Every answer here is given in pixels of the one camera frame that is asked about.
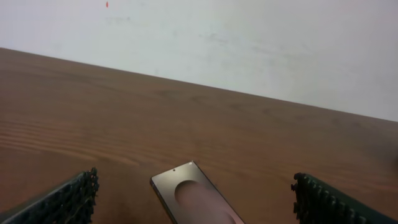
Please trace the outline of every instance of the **smartphone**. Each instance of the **smartphone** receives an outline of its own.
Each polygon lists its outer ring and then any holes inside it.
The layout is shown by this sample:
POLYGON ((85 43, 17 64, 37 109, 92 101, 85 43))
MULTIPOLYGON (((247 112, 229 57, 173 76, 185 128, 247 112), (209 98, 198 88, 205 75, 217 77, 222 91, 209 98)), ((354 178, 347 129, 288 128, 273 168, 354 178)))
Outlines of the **smartphone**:
POLYGON ((150 184, 174 224, 244 224, 193 161, 153 176, 150 184))

